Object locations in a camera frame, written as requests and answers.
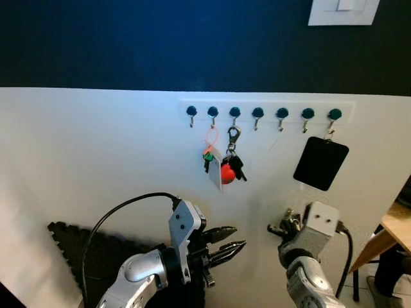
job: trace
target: black tag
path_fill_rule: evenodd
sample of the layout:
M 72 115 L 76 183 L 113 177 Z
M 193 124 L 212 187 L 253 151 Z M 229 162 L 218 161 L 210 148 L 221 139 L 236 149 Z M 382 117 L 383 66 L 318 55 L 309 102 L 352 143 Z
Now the black tag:
M 295 170 L 294 178 L 322 191 L 327 191 L 348 151 L 349 148 L 343 144 L 310 137 Z

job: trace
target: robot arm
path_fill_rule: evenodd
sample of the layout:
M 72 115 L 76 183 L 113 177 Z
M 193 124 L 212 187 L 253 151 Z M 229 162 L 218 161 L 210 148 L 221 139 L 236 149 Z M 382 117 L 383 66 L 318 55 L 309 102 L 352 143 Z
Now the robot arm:
M 268 231 L 281 236 L 278 248 L 281 265 L 287 269 L 287 290 L 300 308 L 344 308 L 334 295 L 321 265 L 320 252 L 337 229 L 339 212 L 321 202 L 306 207 L 301 217 L 287 210 L 280 227 L 268 226 Z
M 207 287 L 212 287 L 215 281 L 209 269 L 231 260 L 246 244 L 245 241 L 231 242 L 209 253 L 207 244 L 222 241 L 237 229 L 221 227 L 203 232 L 206 218 L 188 201 L 177 200 L 173 211 L 168 221 L 171 247 L 128 258 L 98 308 L 143 308 L 157 291 L 169 284 L 191 282 L 192 271 L 201 270 Z

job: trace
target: floor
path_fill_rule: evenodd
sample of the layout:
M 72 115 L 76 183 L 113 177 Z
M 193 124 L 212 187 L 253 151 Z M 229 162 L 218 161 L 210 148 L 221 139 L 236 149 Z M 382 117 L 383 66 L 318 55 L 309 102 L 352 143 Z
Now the floor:
M 341 301 L 347 308 L 374 308 L 371 294 L 367 289 L 365 278 L 374 276 L 378 264 L 366 264 L 359 270 L 360 301 L 353 301 L 353 276 L 347 277 L 345 286 L 341 293 Z M 394 296 L 401 297 L 404 302 L 404 308 L 411 308 L 411 276 L 403 275 L 394 289 Z

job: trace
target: dark blue wall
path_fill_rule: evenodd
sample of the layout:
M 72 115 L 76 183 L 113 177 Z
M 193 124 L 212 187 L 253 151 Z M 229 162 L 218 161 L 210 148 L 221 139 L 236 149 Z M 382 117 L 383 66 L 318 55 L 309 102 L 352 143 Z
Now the dark blue wall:
M 308 27 L 311 0 L 2 0 L 0 86 L 410 95 L 411 1 Z

